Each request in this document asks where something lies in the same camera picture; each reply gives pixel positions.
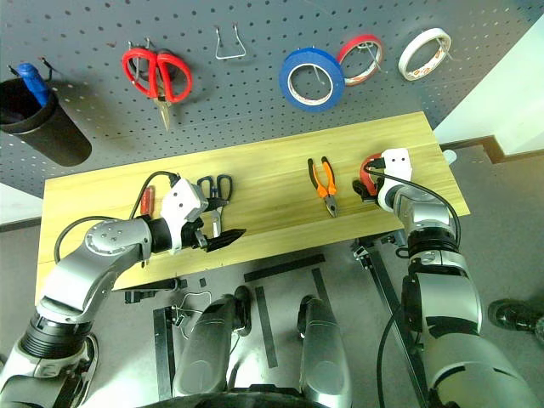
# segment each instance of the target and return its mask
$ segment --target pliers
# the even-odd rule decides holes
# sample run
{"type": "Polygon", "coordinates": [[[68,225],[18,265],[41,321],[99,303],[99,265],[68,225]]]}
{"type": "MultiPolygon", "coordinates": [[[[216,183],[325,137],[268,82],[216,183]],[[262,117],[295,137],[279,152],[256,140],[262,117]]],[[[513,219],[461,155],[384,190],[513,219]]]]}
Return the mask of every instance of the pliers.
{"type": "Polygon", "coordinates": [[[326,176],[329,179],[329,186],[325,188],[323,184],[321,184],[319,177],[317,176],[314,161],[312,159],[308,159],[309,179],[317,190],[319,197],[325,200],[326,209],[333,217],[337,217],[338,206],[337,201],[334,198],[334,195],[337,193],[337,187],[334,184],[334,173],[332,172],[332,166],[325,156],[321,157],[321,164],[323,165],[326,176]]]}

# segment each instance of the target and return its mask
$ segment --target tape roll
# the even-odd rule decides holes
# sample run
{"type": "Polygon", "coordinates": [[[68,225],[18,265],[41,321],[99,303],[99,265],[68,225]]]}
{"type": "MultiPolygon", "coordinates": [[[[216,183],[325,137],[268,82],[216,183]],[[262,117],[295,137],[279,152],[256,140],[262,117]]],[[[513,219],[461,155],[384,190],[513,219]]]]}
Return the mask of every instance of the tape roll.
{"type": "Polygon", "coordinates": [[[344,78],[344,81],[346,82],[346,85],[349,87],[353,87],[354,85],[357,85],[359,83],[362,83],[366,81],[368,78],[370,78],[372,75],[374,75],[378,69],[378,65],[380,65],[383,62],[383,44],[382,42],[372,34],[364,34],[362,36],[357,36],[355,38],[352,38],[349,40],[340,50],[340,52],[337,54],[337,61],[338,64],[342,64],[343,60],[346,58],[346,56],[351,53],[352,50],[355,48],[361,47],[363,44],[371,44],[375,45],[377,48],[376,55],[374,55],[375,60],[371,62],[371,64],[366,68],[364,71],[362,71],[359,75],[352,76],[350,78],[344,78]]]}
{"type": "Polygon", "coordinates": [[[408,47],[402,52],[402,55],[399,59],[399,71],[404,78],[408,81],[415,81],[421,79],[426,75],[433,72],[433,70],[439,66],[444,57],[447,55],[447,52],[451,47],[451,38],[448,36],[444,30],[441,28],[432,28],[425,32],[422,32],[419,36],[414,38],[409,44],[408,47]],[[406,67],[410,62],[411,57],[417,52],[426,43],[431,41],[439,41],[441,47],[436,52],[436,54],[431,58],[427,64],[417,68],[414,71],[407,71],[406,67]]]}
{"type": "Polygon", "coordinates": [[[340,64],[323,50],[302,48],[287,56],[280,71],[280,89],[286,99],[297,108],[307,112],[322,112],[331,109],[342,97],[345,88],[340,64]],[[313,66],[325,72],[326,81],[331,90],[323,98],[308,99],[303,97],[292,85],[292,74],[303,66],[313,66]]]}

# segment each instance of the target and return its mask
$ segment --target black scissors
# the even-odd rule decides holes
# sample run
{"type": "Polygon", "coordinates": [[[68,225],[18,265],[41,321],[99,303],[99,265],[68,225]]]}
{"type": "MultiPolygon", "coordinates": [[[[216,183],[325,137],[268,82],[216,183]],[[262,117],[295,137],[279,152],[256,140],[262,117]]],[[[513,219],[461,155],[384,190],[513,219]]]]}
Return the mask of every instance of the black scissors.
{"type": "MultiPolygon", "coordinates": [[[[209,184],[210,198],[221,198],[227,201],[230,200],[230,197],[232,196],[233,184],[232,184],[232,177],[230,177],[228,174],[219,174],[215,179],[215,183],[213,182],[213,176],[205,176],[205,177],[199,178],[196,181],[196,184],[201,187],[202,191],[204,190],[202,185],[205,182],[208,182],[209,184]]],[[[217,238],[218,236],[221,235],[222,212],[223,212],[223,207],[218,207],[215,210],[210,211],[210,214],[212,215],[212,226],[213,226],[214,238],[217,238]]]]}

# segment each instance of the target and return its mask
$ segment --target wooden table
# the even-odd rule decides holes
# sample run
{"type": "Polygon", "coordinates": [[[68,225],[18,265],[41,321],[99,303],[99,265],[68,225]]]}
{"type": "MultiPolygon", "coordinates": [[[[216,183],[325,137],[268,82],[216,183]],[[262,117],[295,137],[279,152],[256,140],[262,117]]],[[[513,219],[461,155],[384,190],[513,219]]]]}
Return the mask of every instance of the wooden table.
{"type": "MultiPolygon", "coordinates": [[[[401,224],[393,214],[372,203],[363,204],[351,188],[368,155],[395,147],[408,148],[415,182],[440,193],[459,215],[468,214],[422,112],[49,179],[43,201],[37,296],[54,266],[53,247],[59,232],[88,215],[126,218],[141,184],[156,170],[179,173],[193,183],[208,174],[232,175],[234,194],[223,210],[223,227],[247,232],[216,252],[188,249],[175,256],[153,255],[144,269],[138,264],[126,271],[116,289],[398,229],[401,224]],[[309,181],[307,160],[313,157],[326,182],[322,156],[328,157],[336,175],[338,218],[329,215],[309,181]]],[[[162,197],[169,190],[167,178],[156,178],[154,186],[154,216],[158,217],[162,197]]],[[[203,219],[204,232],[211,236],[209,218],[203,219]]],[[[61,257],[81,244],[92,225],[79,225],[64,239],[61,257]]]]}

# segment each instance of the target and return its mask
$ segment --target pegboard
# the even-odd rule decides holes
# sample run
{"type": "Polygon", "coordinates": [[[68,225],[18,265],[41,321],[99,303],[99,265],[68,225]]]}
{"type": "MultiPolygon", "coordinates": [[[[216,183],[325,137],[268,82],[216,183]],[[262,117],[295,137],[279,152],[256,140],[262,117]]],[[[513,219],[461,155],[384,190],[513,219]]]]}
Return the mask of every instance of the pegboard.
{"type": "MultiPolygon", "coordinates": [[[[47,73],[38,57],[57,70],[50,86],[93,145],[81,165],[61,167],[17,138],[2,134],[0,180],[42,196],[45,179],[103,167],[177,156],[332,128],[381,117],[425,111],[434,128],[474,88],[542,15],[531,1],[365,1],[189,0],[2,1],[0,77],[6,64],[27,61],[47,73]],[[238,23],[247,56],[216,60],[240,51],[238,23]],[[440,27],[452,38],[453,59],[430,75],[407,82],[397,64],[405,46],[421,31],[440,27]],[[340,103],[319,114],[291,106],[278,76],[296,48],[315,46],[332,55],[351,37],[371,33],[385,46],[383,72],[346,87],[340,103]],[[164,130],[155,104],[122,73],[128,41],[169,48],[190,66],[190,96],[170,108],[171,129],[164,130]]],[[[423,62],[438,45],[428,45],[413,60],[423,62]]],[[[346,75],[367,66],[368,53],[350,55],[346,75]]],[[[298,73],[301,92],[319,95],[313,71],[298,73]]]]}

